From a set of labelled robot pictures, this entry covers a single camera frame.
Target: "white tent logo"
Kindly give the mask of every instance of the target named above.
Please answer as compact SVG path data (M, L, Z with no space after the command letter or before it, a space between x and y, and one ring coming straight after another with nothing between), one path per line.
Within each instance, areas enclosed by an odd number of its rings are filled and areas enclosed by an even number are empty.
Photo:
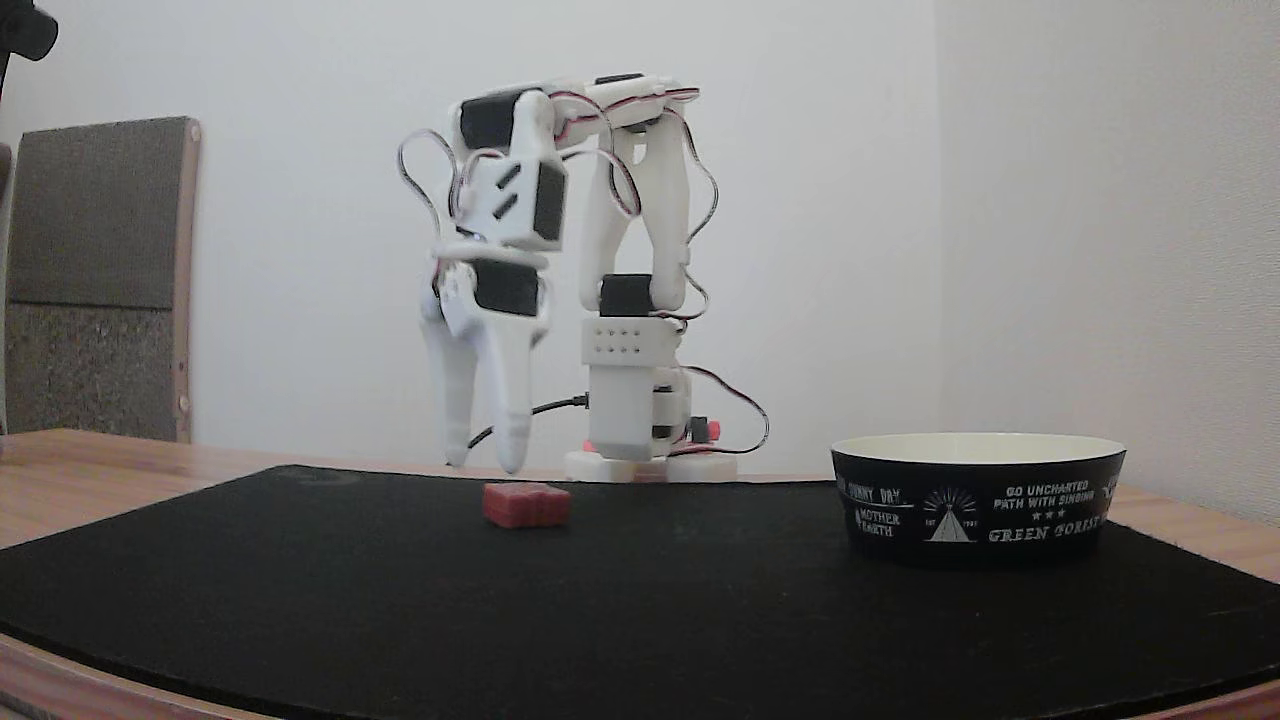
M924 500L924 509L929 512L942 512L942 519L937 520L937 528L928 542L973 542L964 532L964 523L960 520L961 516L969 516L978 510L972 495L956 488L936 489ZM932 524L925 520L925 525Z

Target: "bowl rim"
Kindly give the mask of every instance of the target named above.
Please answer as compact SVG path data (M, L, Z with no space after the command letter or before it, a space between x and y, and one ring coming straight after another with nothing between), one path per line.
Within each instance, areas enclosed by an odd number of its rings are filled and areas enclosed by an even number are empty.
M904 452L890 452L887 450L877 450L874 446L878 443L892 445L901 442L910 442L914 439L922 441L961 441L965 439L983 439L991 441L1010 441L1012 443L1019 442L1039 442L1046 446L1052 443L1061 443L1064 447L1059 452L1047 452L1041 457L1034 459L1019 459L1019 457L965 457L960 459L943 459L937 452L929 455L928 452L920 452L916 455L904 454ZM859 445L872 447L858 448ZM1068 447L1075 446L1075 451L1069 451ZM881 436L861 436L849 439L842 439L831 445L831 451L838 455L845 455L849 457L865 457L869 460L884 460L890 462L909 462L916 465L1047 465L1053 462L1079 462L1083 460L1100 460L1103 457L1112 457L1123 452L1128 452L1128 448L1112 439L1091 437L1091 436L1073 436L1073 434L1053 434L1053 433L1010 433L1010 432L938 432L938 433L893 433L893 434L881 434Z

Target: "black cable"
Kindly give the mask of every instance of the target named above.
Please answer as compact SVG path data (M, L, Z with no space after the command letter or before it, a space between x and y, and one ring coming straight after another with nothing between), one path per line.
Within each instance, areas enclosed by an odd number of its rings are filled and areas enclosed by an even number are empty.
M538 415L540 413L547 413L548 410L559 410L561 407L586 407L586 395L575 395L573 397L566 397L564 400L557 400L556 402L548 402L547 405L539 405L530 411L530 415ZM475 450L475 446L484 442L484 438L493 434L493 425L480 430L480 434L471 438L467 443L467 450Z
M680 369L689 370L690 373L695 373L703 375L704 378L710 378L716 380L716 383L718 383L722 388L724 388L726 392L754 407L755 411L760 414L760 419L764 420L764 432L760 434L760 439L756 441L756 443L753 445L751 447L736 450L736 448L717 447L714 445L694 445L690 447L681 447L673 450L668 455L668 457L677 457L680 455L696 455L700 452L718 452L721 455L746 455L749 452L755 452L756 450L764 447L764 443L769 441L769 414L764 411L764 407L760 407L759 402L753 400L751 396L746 395L745 392L728 384L727 382L724 382L724 378L721 378L719 375L708 370L707 368L699 368L696 365L681 365Z

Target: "wooden table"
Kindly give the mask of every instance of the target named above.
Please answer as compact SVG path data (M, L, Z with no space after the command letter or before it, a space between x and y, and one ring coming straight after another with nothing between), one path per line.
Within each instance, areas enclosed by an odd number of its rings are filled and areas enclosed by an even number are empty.
M0 548L168 500L273 465L305 462L362 470L493 477L392 462L353 462L47 430L0 438ZM552 473L530 473L553 478ZM768 482L783 475L753 475ZM1135 530L1280 583L1280 529L1257 525L1121 486L1110 518ZM70 662L0 635L0 697L79 719L261 719ZM1280 682L1151 719L1280 717Z

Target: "black bowl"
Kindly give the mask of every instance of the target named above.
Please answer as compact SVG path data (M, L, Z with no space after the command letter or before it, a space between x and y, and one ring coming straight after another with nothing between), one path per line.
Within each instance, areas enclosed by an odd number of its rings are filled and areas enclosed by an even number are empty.
M923 433L837 442L831 456L855 548L968 568L1092 551L1125 448L1075 436Z

